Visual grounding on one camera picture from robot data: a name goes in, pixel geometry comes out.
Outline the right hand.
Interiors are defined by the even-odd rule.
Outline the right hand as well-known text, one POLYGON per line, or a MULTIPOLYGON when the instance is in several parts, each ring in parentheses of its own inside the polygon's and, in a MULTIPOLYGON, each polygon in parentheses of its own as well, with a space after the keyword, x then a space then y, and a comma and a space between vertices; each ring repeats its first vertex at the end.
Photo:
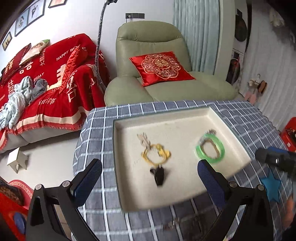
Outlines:
POLYGON ((290 196, 287 199, 286 205, 285 205, 285 209, 286 209, 286 213, 283 217, 282 220, 282 227, 283 229, 287 229, 288 227, 291 226, 293 218, 294 218, 294 206, 295 206, 295 202, 293 200, 293 197, 290 196))

